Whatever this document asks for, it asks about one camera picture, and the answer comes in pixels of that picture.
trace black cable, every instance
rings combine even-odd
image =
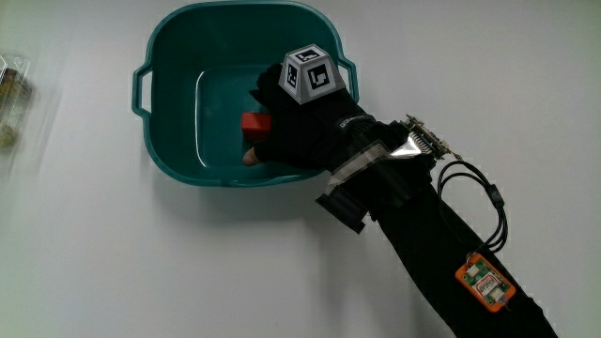
[[[454,173],[454,174],[448,175],[447,177],[444,177],[444,174],[446,173],[446,171],[449,168],[451,168],[454,165],[458,165],[458,164],[465,166],[466,168],[468,168],[468,170],[472,171],[475,175],[467,174],[467,173]],[[478,182],[478,184],[480,184],[485,189],[485,192],[488,195],[488,198],[490,198],[490,202],[492,202],[493,207],[497,210],[497,215],[499,216],[499,222],[497,224],[497,228],[495,229],[495,232],[490,236],[490,238],[488,238],[484,243],[482,243],[480,245],[477,245],[474,243],[468,243],[463,238],[459,237],[453,231],[453,229],[447,222],[446,216],[444,215],[444,204],[442,203],[443,202],[442,201],[442,190],[444,189],[445,184],[447,184],[447,182],[454,177],[469,177],[469,178],[475,180],[476,182]],[[471,254],[481,253],[482,251],[490,251],[491,253],[495,254],[495,253],[498,253],[502,249],[502,247],[507,242],[507,237],[509,235],[507,216],[505,215],[505,210],[503,208],[505,203],[504,203],[504,201],[501,197],[501,193],[499,192],[497,187],[494,184],[490,184],[490,182],[488,182],[488,179],[486,179],[484,174],[482,174],[482,172],[480,172],[480,170],[478,170],[478,168],[476,168],[472,164],[467,163],[465,161],[452,161],[451,163],[447,164],[444,168],[442,168],[442,170],[440,171],[437,191],[438,191],[438,196],[439,196],[440,217],[442,218],[444,224],[447,226],[449,231],[451,231],[451,233],[455,236],[455,238],[459,242],[461,242],[463,245],[465,245],[467,247],[471,247],[471,248],[477,246],[477,249],[473,250],[471,252]]]

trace teal plastic basin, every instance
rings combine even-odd
[[[155,28],[145,64],[133,73],[132,110],[143,119],[148,154],[170,177],[197,186],[256,187],[306,179],[319,171],[266,162],[242,165],[252,146],[242,138],[243,112],[266,112],[249,94],[258,75],[287,52],[315,43],[348,73],[359,100],[355,65],[331,22],[287,1],[189,5]],[[152,71],[150,111],[142,79]]]

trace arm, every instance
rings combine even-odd
[[[283,161],[291,165],[325,168],[333,173],[375,141],[397,149],[408,139],[404,125],[385,125],[367,115],[345,89],[298,105],[277,85],[281,66],[274,65],[257,81],[251,94],[272,113],[270,137],[244,156],[246,165]],[[434,158],[383,160],[367,166],[320,197],[317,202],[360,233],[367,211],[378,221],[412,280],[457,337],[556,337],[542,310],[527,297],[501,262],[490,252],[482,255],[516,287],[511,309],[491,314],[456,279],[465,264],[465,247],[455,238],[482,243],[471,228],[430,185]],[[443,203],[445,218],[439,213]]]

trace wrist-mounted device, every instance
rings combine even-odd
[[[436,160],[453,154],[417,118],[405,122],[376,123],[353,137],[350,159],[332,172],[326,191],[317,202],[357,234],[368,211],[384,205],[401,207],[431,182]]]

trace black sleeve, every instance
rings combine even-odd
[[[446,204],[444,210],[454,232],[470,242],[482,242]],[[509,310],[490,313],[455,279],[469,249],[443,223],[432,186],[402,207],[380,208],[375,216],[412,280],[457,337],[557,337],[542,309],[494,254],[483,256],[517,289],[507,304]]]

